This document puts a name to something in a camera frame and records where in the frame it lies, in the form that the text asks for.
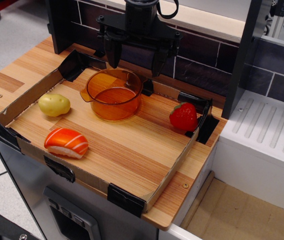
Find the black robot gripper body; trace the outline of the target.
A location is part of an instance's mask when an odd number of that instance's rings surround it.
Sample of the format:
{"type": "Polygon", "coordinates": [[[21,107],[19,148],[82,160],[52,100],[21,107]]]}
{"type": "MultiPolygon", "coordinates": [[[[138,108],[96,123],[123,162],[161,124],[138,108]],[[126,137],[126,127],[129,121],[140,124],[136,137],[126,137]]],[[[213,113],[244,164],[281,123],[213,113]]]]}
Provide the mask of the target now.
{"type": "Polygon", "coordinates": [[[176,51],[182,34],[159,19],[169,20],[177,15],[179,2],[175,0],[174,3],[175,10],[171,14],[163,14],[158,0],[127,0],[125,13],[97,17],[99,36],[104,41],[105,33],[110,31],[122,35],[122,45],[176,51]]]}

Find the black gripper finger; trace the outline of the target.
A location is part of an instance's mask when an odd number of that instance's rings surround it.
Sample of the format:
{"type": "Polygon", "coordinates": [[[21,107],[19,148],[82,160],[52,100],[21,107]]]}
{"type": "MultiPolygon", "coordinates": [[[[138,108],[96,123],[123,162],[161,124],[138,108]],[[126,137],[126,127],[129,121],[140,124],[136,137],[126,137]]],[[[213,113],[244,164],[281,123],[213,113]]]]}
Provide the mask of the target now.
{"type": "Polygon", "coordinates": [[[117,68],[122,53],[122,35],[107,31],[104,35],[104,50],[109,65],[117,68]]]}
{"type": "Polygon", "coordinates": [[[168,48],[159,48],[154,52],[152,60],[152,77],[158,77],[161,74],[162,68],[166,63],[168,58],[169,49],[168,48]]]}

